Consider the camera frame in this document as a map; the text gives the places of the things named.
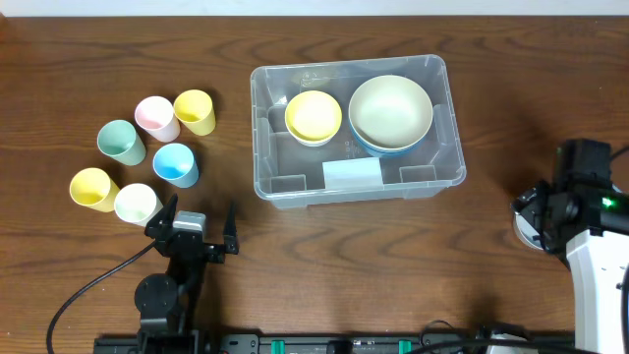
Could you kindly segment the large beige bowl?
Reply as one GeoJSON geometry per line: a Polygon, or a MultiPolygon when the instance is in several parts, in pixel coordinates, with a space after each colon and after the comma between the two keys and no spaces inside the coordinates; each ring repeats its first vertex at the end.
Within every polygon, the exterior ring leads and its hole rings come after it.
{"type": "Polygon", "coordinates": [[[362,83],[348,105],[348,119],[370,146],[395,150],[422,140],[433,121],[428,93],[414,81],[395,75],[362,83]]]}

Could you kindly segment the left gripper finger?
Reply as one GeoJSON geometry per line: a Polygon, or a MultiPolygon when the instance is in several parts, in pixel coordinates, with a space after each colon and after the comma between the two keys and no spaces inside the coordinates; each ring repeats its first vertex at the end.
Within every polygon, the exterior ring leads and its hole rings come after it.
{"type": "Polygon", "coordinates": [[[239,254],[239,240],[235,221],[235,204],[231,203],[227,213],[223,228],[223,240],[225,253],[231,255],[239,254]]]}
{"type": "Polygon", "coordinates": [[[153,240],[167,240],[173,234],[178,195],[173,194],[167,204],[146,224],[144,235],[153,240]]]}

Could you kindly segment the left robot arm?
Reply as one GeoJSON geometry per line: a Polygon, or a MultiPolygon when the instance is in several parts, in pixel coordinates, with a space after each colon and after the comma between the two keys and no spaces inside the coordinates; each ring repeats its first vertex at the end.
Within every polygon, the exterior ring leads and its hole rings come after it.
{"type": "Polygon", "coordinates": [[[228,209],[221,244],[204,241],[206,216],[177,210],[172,196],[146,224],[144,235],[153,248],[169,260],[163,273],[147,276],[135,292],[141,314],[141,352],[201,353],[205,335],[193,328],[196,304],[209,264],[223,264],[227,255],[239,253],[235,207],[228,209]]]}

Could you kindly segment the light grey-blue bowl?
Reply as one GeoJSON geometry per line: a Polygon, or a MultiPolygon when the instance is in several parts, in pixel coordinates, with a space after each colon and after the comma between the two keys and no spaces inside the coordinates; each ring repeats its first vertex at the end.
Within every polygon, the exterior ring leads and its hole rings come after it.
{"type": "Polygon", "coordinates": [[[516,236],[527,247],[542,250],[539,232],[520,213],[514,213],[513,228],[516,236]]]}

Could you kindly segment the small white bowl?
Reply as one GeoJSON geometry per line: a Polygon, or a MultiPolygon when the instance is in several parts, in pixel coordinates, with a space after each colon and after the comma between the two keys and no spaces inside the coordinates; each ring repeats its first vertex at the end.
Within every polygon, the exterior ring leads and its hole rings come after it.
{"type": "Polygon", "coordinates": [[[288,132],[298,143],[309,148],[318,148],[326,145],[338,133],[335,129],[300,132],[294,127],[290,127],[288,132]]]}

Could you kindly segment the yellow bowl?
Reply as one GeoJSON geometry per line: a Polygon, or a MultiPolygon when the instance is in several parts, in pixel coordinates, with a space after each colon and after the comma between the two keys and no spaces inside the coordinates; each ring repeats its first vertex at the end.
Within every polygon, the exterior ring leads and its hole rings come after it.
{"type": "Polygon", "coordinates": [[[300,132],[340,130],[342,110],[337,100],[319,90],[308,90],[293,97],[286,106],[284,122],[287,131],[294,127],[300,132]]]}

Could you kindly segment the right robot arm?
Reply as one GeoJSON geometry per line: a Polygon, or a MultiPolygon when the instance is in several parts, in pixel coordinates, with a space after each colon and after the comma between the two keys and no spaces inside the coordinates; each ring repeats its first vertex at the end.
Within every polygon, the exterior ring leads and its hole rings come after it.
{"type": "Polygon", "coordinates": [[[569,269],[575,299],[575,346],[628,351],[628,197],[613,188],[541,181],[512,203],[516,235],[569,269]]]}

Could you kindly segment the clear plastic storage bin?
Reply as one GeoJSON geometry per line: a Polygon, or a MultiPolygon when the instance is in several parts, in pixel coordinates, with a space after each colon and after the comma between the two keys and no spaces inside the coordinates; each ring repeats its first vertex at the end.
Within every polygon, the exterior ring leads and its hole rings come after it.
{"type": "Polygon", "coordinates": [[[280,209],[385,199],[422,199],[461,184],[467,168],[459,137],[445,61],[435,54],[308,64],[262,66],[250,77],[254,187],[280,209]],[[396,75],[429,95],[433,122],[424,142],[396,157],[378,158],[383,186],[329,190],[322,164],[373,157],[353,138],[348,120],[322,147],[306,147],[287,131],[284,114],[301,92],[320,90],[348,108],[354,91],[369,79],[396,75]]]}

